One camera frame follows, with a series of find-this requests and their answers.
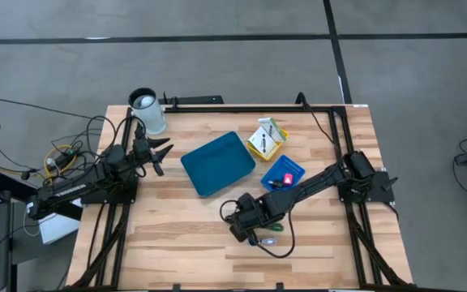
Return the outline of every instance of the concrete floor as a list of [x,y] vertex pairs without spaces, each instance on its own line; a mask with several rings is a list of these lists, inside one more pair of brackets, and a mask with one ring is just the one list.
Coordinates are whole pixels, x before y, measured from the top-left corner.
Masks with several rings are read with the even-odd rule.
[[[332,0],[332,9],[340,34],[467,32],[467,1]],[[0,39],[234,33],[328,26],[320,0],[0,0]],[[385,165],[400,178],[394,190],[413,279],[467,290],[467,194],[451,171],[467,137],[467,39],[341,41],[341,51],[353,102],[370,105]],[[341,102],[328,40],[0,45],[5,99],[97,115],[143,86],[220,94],[230,104],[289,103],[298,91],[311,103]],[[50,140],[86,121],[2,103],[0,123],[0,148],[38,166]],[[0,166],[14,167],[2,157]],[[467,186],[467,168],[459,175]],[[55,288],[70,256],[64,249],[21,264],[19,291]]]

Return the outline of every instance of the blue tray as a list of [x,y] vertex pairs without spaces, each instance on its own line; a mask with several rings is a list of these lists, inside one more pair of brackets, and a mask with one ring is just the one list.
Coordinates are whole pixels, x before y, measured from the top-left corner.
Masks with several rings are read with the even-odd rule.
[[[300,167],[300,165],[296,164],[286,155],[282,155],[277,161],[275,161],[272,168],[264,175],[263,179],[260,180],[260,183],[262,183],[263,186],[266,187],[266,189],[268,189],[268,191],[289,190],[298,183],[300,178],[302,178],[302,176],[304,176],[305,173],[306,170]],[[293,185],[291,185],[290,187],[282,187],[277,190],[268,183],[268,181],[273,179],[282,180],[284,178],[284,174],[293,175]]]
[[202,197],[236,182],[255,168],[255,161],[233,131],[183,155],[182,164]]

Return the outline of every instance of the desk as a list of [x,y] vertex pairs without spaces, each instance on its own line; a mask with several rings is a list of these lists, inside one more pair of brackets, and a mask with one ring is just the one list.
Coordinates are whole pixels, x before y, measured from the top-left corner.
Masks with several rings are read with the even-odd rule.
[[[116,125],[125,118],[126,109],[112,105],[106,117]],[[383,167],[369,109],[348,105],[346,110],[354,147],[365,152],[375,168]],[[330,132],[328,115],[315,115]],[[257,129],[257,119],[262,117],[275,118],[289,132],[289,140],[269,162],[255,158],[256,167],[245,178],[208,199],[200,199],[182,167],[181,156],[229,131],[236,131],[246,141]],[[119,289],[172,289],[174,283],[181,284],[182,289],[275,289],[277,282],[283,282],[286,289],[358,288],[345,208],[335,187],[295,207],[297,247],[283,260],[273,259],[248,243],[237,242],[219,216],[219,207],[225,200],[237,199],[244,192],[254,197],[265,193],[260,179],[281,154],[306,169],[303,179],[336,161],[333,146],[316,126],[311,113],[185,113],[166,114],[166,118],[167,130],[153,138],[170,137],[174,148],[162,164],[165,176],[157,177],[149,166],[147,177],[140,179],[137,200],[131,205]],[[343,135],[341,127],[338,132]],[[111,139],[112,130],[106,124],[99,150]],[[383,204],[370,203],[367,207],[376,247],[400,277],[412,281],[395,214]],[[68,285],[86,269],[99,208],[90,205],[84,209]],[[291,237],[287,219],[281,223],[285,226],[281,234],[266,230],[258,230],[258,234],[277,237],[279,246],[270,248],[282,254],[289,249]],[[95,251],[100,250],[104,226],[102,216]],[[367,281],[372,282],[364,249],[362,254]],[[105,284],[109,284],[111,269],[112,264],[107,264]]]

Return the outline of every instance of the wooden table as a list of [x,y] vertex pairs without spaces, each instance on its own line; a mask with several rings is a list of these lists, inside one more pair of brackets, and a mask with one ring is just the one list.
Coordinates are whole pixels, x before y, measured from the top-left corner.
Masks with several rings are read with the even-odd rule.
[[[347,105],[346,109],[354,147],[362,150],[375,168],[383,167],[369,108]],[[126,110],[124,105],[111,105],[106,117],[117,125],[125,118]],[[246,141],[262,117],[275,118],[289,132],[289,140],[269,162],[255,158],[256,167],[245,178],[208,199],[200,199],[182,167],[181,156],[229,131]],[[328,115],[316,113],[316,117],[330,133]],[[182,284],[183,289],[274,289],[277,282],[283,282],[286,289],[358,288],[345,208],[335,187],[297,204],[293,210],[297,247],[283,260],[273,259],[248,243],[239,243],[219,216],[219,207],[225,200],[237,199],[244,192],[254,197],[264,194],[260,179],[281,154],[306,169],[303,179],[336,161],[333,146],[311,114],[166,114],[166,118],[167,130],[152,137],[170,137],[174,148],[163,161],[165,176],[157,177],[146,165],[147,177],[140,179],[127,227],[120,289],[172,289],[174,283]],[[343,140],[339,123],[338,131]],[[111,139],[111,128],[105,125],[99,150]],[[68,285],[86,269],[99,207],[90,205],[84,209]],[[412,281],[396,215],[381,203],[367,207],[376,247],[400,277]],[[231,205],[225,209],[225,213],[232,211]],[[107,211],[103,214],[93,257],[101,246]],[[270,248],[279,254],[285,253],[291,243],[288,220],[282,224],[285,231],[281,234],[258,230],[261,237],[266,234],[278,238],[278,246]],[[366,279],[372,282],[363,247],[362,254]],[[111,269],[112,264],[107,264],[105,284],[110,283]]]

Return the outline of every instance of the white cup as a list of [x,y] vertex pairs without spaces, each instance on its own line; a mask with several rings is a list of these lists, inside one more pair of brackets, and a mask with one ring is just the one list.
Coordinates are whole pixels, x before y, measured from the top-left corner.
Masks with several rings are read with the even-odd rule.
[[150,88],[138,88],[129,96],[132,113],[145,124],[145,131],[157,135],[165,131],[167,121],[165,114],[156,99],[156,93]]

